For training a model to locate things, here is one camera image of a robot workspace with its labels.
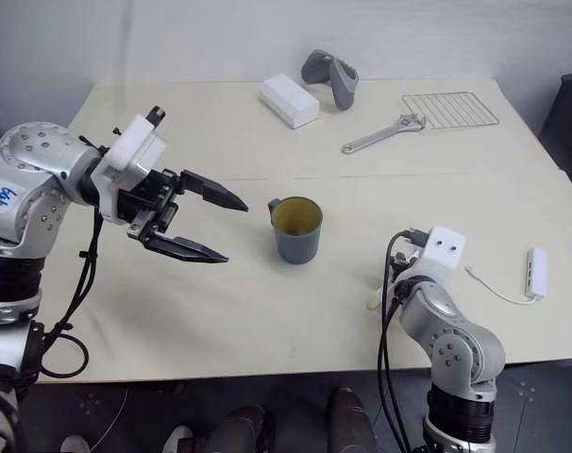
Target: mug handle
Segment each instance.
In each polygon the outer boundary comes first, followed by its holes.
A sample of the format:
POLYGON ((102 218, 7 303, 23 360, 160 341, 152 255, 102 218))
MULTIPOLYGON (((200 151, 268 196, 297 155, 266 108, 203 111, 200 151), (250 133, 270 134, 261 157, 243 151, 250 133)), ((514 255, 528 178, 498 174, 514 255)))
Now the mug handle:
POLYGON ((274 209, 276 208, 277 205, 279 205, 279 203, 282 200, 280 200, 279 198, 274 198, 273 200, 271 200, 269 203, 267 203, 267 208, 269 208, 269 215, 271 216, 271 214, 273 213, 274 209))

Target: white wall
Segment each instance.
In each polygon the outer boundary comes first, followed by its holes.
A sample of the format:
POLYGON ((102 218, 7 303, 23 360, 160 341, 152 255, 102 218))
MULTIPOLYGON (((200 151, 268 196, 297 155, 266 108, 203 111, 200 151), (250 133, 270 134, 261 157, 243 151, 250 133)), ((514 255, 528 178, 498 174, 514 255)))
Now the white wall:
POLYGON ((0 131, 70 122, 93 83, 494 76, 538 131, 572 72, 572 0, 0 0, 0 131))

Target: white table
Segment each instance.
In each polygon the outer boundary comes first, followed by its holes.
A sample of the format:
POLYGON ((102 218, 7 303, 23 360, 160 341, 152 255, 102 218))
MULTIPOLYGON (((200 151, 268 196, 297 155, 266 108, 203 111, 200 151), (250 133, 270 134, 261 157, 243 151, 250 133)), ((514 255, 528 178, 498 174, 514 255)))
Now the white table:
MULTIPOLYGON (((161 105, 168 143, 160 166, 188 168, 238 194, 249 213, 194 194, 178 201, 171 235, 230 257, 194 264, 144 250, 106 224, 95 285, 73 317, 91 352, 81 381, 202 378, 376 367, 379 313, 365 303, 381 283, 389 238, 405 227, 451 227, 467 238, 447 288, 464 314, 491 329, 507 362, 572 358, 572 185, 491 80, 363 81, 354 107, 329 92, 316 122, 292 131, 257 99, 258 83, 93 89, 72 129, 110 144, 114 126, 161 105), (394 121, 400 96, 471 91, 500 126, 400 134, 344 156, 340 145, 394 121), (302 194, 324 211, 317 257, 278 257, 267 201, 302 194), (475 267, 503 293, 522 293, 527 250, 549 254, 549 293, 519 307, 464 271, 475 267)), ((92 210, 73 205, 48 257, 40 319, 51 326, 74 291, 92 210)), ((428 366, 398 323, 394 368, 428 366)), ((48 367, 69 371, 77 350, 58 342, 48 367)))

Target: white foam block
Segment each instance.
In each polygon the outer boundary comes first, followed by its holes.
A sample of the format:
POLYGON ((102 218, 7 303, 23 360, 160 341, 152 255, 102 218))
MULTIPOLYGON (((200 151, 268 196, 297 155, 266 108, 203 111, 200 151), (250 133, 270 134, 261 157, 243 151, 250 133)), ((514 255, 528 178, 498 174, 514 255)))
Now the white foam block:
POLYGON ((320 103, 287 75, 268 78, 261 85, 261 101, 296 129, 320 114, 320 103))

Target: white usb hub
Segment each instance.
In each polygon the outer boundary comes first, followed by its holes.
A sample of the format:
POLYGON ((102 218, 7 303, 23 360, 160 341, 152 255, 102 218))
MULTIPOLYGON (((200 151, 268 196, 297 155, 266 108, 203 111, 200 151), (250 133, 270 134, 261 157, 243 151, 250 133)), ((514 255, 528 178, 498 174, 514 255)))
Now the white usb hub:
POLYGON ((528 252, 528 268, 525 279, 525 295, 542 299, 548 289, 548 255, 541 248, 532 248, 528 252))

